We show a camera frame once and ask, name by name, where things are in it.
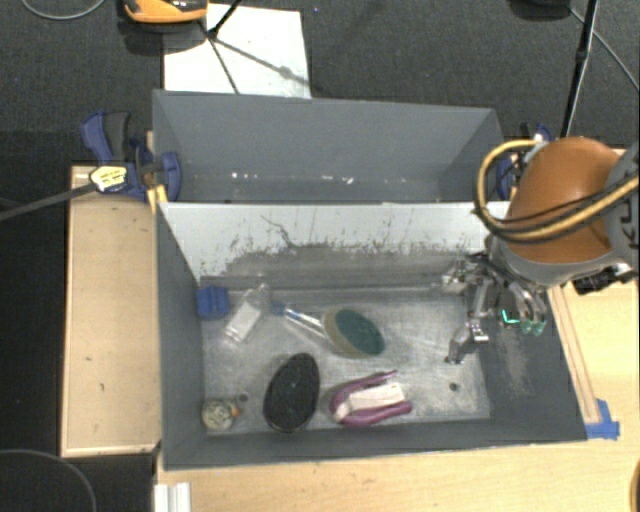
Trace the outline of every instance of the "orange object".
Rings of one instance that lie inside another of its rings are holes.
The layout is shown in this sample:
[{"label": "orange object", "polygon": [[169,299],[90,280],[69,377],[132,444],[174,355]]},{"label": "orange object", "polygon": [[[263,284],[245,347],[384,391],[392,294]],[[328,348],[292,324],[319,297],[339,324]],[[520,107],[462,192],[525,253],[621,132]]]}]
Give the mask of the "orange object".
[{"label": "orange object", "polygon": [[185,23],[207,15],[208,0],[125,0],[124,10],[140,23]]},{"label": "orange object", "polygon": [[[592,139],[570,137],[550,143],[533,157],[527,167],[506,218],[535,215],[601,192],[618,159],[615,151]],[[557,217],[572,206],[534,219],[513,222],[510,226],[535,225]],[[578,263],[611,251],[602,220],[556,240],[507,245],[518,256],[538,263]]]}]

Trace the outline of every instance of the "black cable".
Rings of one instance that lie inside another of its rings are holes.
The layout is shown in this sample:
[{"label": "black cable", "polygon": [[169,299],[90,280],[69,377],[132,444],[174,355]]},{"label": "black cable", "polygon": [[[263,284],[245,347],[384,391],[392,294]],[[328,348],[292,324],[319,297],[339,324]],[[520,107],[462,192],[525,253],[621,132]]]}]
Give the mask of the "black cable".
[{"label": "black cable", "polygon": [[580,45],[576,52],[576,65],[573,70],[573,79],[571,81],[571,89],[569,90],[569,98],[567,99],[567,108],[562,122],[562,130],[560,137],[567,137],[571,131],[573,117],[578,104],[578,97],[584,82],[584,75],[587,70],[587,63],[591,55],[591,46],[593,44],[593,31],[596,21],[596,13],[598,11],[598,0],[589,0],[587,11],[584,16],[584,24],[582,27],[582,35],[580,36]]},{"label": "black cable", "polygon": [[[538,239],[535,239],[535,240],[531,240],[531,239],[522,240],[520,238],[513,238],[513,237],[511,237],[509,235],[510,234],[522,234],[522,233],[528,233],[528,232],[536,231],[538,229],[547,227],[547,226],[549,226],[551,224],[554,224],[556,222],[560,222],[562,220],[565,220],[566,218],[585,210],[587,207],[590,206],[590,204],[593,204],[594,202],[599,201],[603,197],[609,195],[614,190],[618,189],[621,186],[624,186],[626,183],[628,183],[632,179],[637,178],[637,176],[638,176],[637,172],[633,173],[632,175],[625,176],[622,179],[618,180],[617,182],[609,185],[608,187],[606,187],[605,189],[601,190],[600,192],[591,194],[591,195],[586,196],[584,198],[580,198],[580,199],[577,199],[577,200],[569,201],[567,203],[555,206],[553,208],[550,208],[550,209],[542,211],[542,212],[538,212],[538,213],[533,214],[533,215],[529,215],[529,216],[526,216],[526,217],[520,217],[520,218],[504,219],[504,220],[500,221],[501,224],[522,222],[524,220],[530,220],[530,219],[534,219],[534,218],[537,218],[537,217],[540,217],[540,216],[543,216],[543,215],[547,215],[549,213],[552,213],[553,211],[557,211],[559,209],[566,208],[567,206],[571,206],[572,204],[575,204],[575,203],[581,203],[578,206],[576,206],[575,208],[567,210],[566,212],[562,213],[561,215],[558,215],[558,216],[553,217],[551,219],[547,219],[544,222],[541,222],[541,223],[538,223],[538,224],[534,224],[534,225],[531,225],[531,226],[526,226],[526,227],[521,227],[521,228],[502,229],[500,227],[493,226],[486,219],[484,219],[484,217],[482,215],[478,215],[478,216],[480,217],[480,220],[483,222],[483,224],[487,227],[487,229],[492,234],[494,234],[495,236],[497,236],[499,238],[502,238],[503,240],[506,240],[506,241],[509,241],[509,242],[513,242],[513,243],[520,243],[520,244],[542,243],[542,242],[545,242],[545,241],[553,240],[555,238],[560,238],[562,236],[566,236],[567,234],[569,234],[571,232],[577,231],[577,230],[579,230],[579,229],[581,229],[581,228],[583,228],[583,227],[595,222],[595,220],[597,220],[598,218],[602,217],[605,213],[607,213],[607,212],[611,211],[612,209],[616,208],[617,206],[622,204],[624,201],[626,201],[629,197],[631,197],[634,193],[637,193],[637,190],[629,191],[627,194],[625,194],[624,196],[622,196],[618,200],[614,201],[611,205],[609,205],[608,207],[603,209],[598,214],[595,214],[595,215],[589,217],[588,219],[585,219],[582,223],[578,224],[574,228],[569,228],[567,230],[561,231],[557,235],[548,236],[548,237],[542,237],[542,238],[538,238]],[[476,207],[475,212],[477,213],[477,212],[480,211],[477,187],[474,188],[473,201],[474,201],[474,205]]]},{"label": "black cable", "polygon": [[[585,23],[584,18],[582,16],[580,16],[576,11],[574,11],[572,7],[569,7],[569,12],[571,12],[571,14],[573,14],[573,16],[580,23],[582,23],[584,25],[584,23]],[[631,74],[631,71],[629,71],[629,68],[627,66],[625,66],[624,62],[622,62],[622,59],[620,59],[620,57],[618,57],[616,52],[613,51],[613,48],[611,48],[611,46],[609,46],[609,44],[604,40],[604,38],[600,35],[600,33],[597,30],[595,30],[595,29],[593,30],[593,35],[600,42],[600,44],[604,47],[604,49],[609,53],[609,55],[611,55],[611,57],[616,62],[616,64],[618,64],[618,66],[620,66],[620,69],[627,76],[627,78],[629,79],[629,81],[631,82],[633,87],[635,88],[636,92],[638,92],[640,94],[640,86],[638,85],[638,82],[636,82],[636,79]]]},{"label": "black cable", "polygon": [[74,197],[80,197],[95,191],[96,186],[93,183],[89,183],[87,185],[83,185],[82,187],[68,190],[67,192],[62,192],[54,196],[40,199],[39,201],[34,201],[29,204],[18,206],[17,208],[12,208],[11,210],[0,213],[0,222],[4,222],[5,220],[17,217],[18,215],[24,215],[25,213],[30,213],[41,208],[46,208],[47,206],[53,206],[54,204],[62,203],[63,201],[68,201],[69,199],[73,199]]},{"label": "black cable", "polygon": [[216,26],[207,32],[209,37],[216,37],[218,35],[218,32],[222,28],[222,25],[224,25],[227,22],[227,20],[231,17],[231,15],[235,12],[235,10],[238,8],[238,5],[240,5],[241,1],[242,0],[234,0],[234,2],[231,4],[231,7],[229,7],[229,9],[227,9],[227,12],[224,13],[224,16],[222,16],[220,21],[216,23]]},{"label": "black cable", "polygon": [[224,63],[224,60],[222,59],[222,55],[220,55],[218,48],[216,48],[216,44],[215,44],[216,41],[214,41],[214,39],[216,38],[214,36],[211,36],[210,35],[211,31],[207,32],[207,30],[202,25],[200,25],[200,29],[202,30],[205,37],[207,38],[207,41],[209,41],[211,48],[213,48],[213,52],[216,54],[216,57],[218,58],[218,62],[220,63],[220,66],[222,66],[222,71],[224,71],[224,74],[226,75],[227,80],[229,80],[229,84],[231,84],[231,88],[233,89],[233,92],[235,94],[240,94],[238,86],[236,85],[235,81],[233,80],[233,77],[231,76],[231,72],[227,68],[227,65]]},{"label": "black cable", "polygon": [[[576,231],[579,231],[580,229],[585,228],[586,226],[589,226],[591,224],[593,224],[596,220],[598,220],[601,217],[604,217],[607,213],[613,211],[614,209],[616,209],[618,206],[620,206],[620,204],[622,204],[624,201],[626,201],[627,199],[629,199],[633,194],[637,194],[638,191],[637,190],[631,190],[629,192],[627,192],[625,195],[623,195],[622,197],[620,197],[618,200],[614,201],[613,203],[611,203],[609,206],[605,207],[602,209],[602,211],[598,212],[595,215],[592,215],[591,217],[586,218],[584,221],[582,221],[581,223],[571,227],[571,228],[567,228],[564,229],[563,231],[560,231],[554,235],[547,235],[541,238],[536,238],[536,239],[528,239],[528,240],[522,240],[520,238],[513,238],[507,234],[505,234],[504,230],[501,230],[500,228],[496,228],[495,226],[492,226],[488,223],[483,223],[485,224],[485,226],[487,227],[487,229],[496,237],[500,238],[501,240],[504,240],[505,242],[509,242],[512,244],[520,244],[520,245],[530,245],[530,244],[541,244],[541,243],[545,243],[545,242],[550,242],[552,240],[556,240],[558,238],[562,238],[565,237],[571,233],[575,233]],[[551,219],[549,222],[556,222],[557,220],[559,220],[559,217]]]}]

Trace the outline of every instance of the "black carpet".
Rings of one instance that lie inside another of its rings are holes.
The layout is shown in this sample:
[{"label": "black carpet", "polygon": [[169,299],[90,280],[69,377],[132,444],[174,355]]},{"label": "black carpet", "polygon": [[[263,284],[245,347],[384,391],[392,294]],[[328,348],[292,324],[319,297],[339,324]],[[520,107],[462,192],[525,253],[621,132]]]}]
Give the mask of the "black carpet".
[{"label": "black carpet", "polygon": [[151,510],[151,456],[63,461],[32,451],[0,452],[0,511]]},{"label": "black carpet", "polygon": [[[638,80],[640,3],[600,4],[596,29]],[[95,110],[131,112],[134,132],[151,127],[161,42],[124,23],[118,5],[52,22],[19,0],[3,2],[0,197],[26,202],[64,190],[73,162],[91,159],[78,125]],[[566,12],[515,0],[246,5],[301,10],[314,96],[493,107],[508,136],[522,122],[556,134],[562,125],[581,31]],[[572,5],[584,14],[586,0]],[[638,94],[598,41],[572,133],[620,146],[638,138]],[[64,206],[0,224],[0,449],[57,452],[65,225]],[[80,467],[106,489],[97,492],[101,510],[148,509],[148,457]]]}]

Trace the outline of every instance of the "wooden board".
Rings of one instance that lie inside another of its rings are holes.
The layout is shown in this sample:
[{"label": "wooden board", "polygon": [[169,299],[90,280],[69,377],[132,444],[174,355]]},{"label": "wooden board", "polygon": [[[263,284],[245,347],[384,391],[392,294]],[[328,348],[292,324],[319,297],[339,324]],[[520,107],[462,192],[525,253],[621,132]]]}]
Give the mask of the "wooden board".
[{"label": "wooden board", "polygon": [[599,423],[602,420],[593,387],[589,380],[587,368],[584,363],[578,334],[576,333],[567,297],[562,288],[556,286],[548,291],[549,302],[553,309],[553,315],[560,331],[560,341],[567,358],[567,365],[571,380],[576,390],[580,412],[586,424]]},{"label": "wooden board", "polygon": [[[74,168],[72,185],[90,168]],[[69,212],[63,457],[149,452],[160,439],[150,209],[93,193]]]}]

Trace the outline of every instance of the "purple object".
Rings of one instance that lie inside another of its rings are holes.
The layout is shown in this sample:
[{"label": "purple object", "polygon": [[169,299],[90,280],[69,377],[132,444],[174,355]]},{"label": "purple object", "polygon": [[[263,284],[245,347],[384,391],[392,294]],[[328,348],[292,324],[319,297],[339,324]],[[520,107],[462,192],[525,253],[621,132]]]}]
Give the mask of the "purple object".
[{"label": "purple object", "polygon": [[380,388],[386,385],[387,381],[392,377],[395,377],[397,373],[397,370],[393,370],[382,374],[372,375],[370,377],[365,377],[364,379],[351,382],[342,387],[333,396],[331,404],[329,405],[329,409],[331,414],[334,416],[334,419],[349,427],[366,427],[393,416],[410,413],[413,406],[411,402],[405,400],[403,397],[401,401],[380,407],[353,408],[341,419],[336,418],[336,413],[338,413],[339,408],[350,399],[353,393],[371,388]]}]

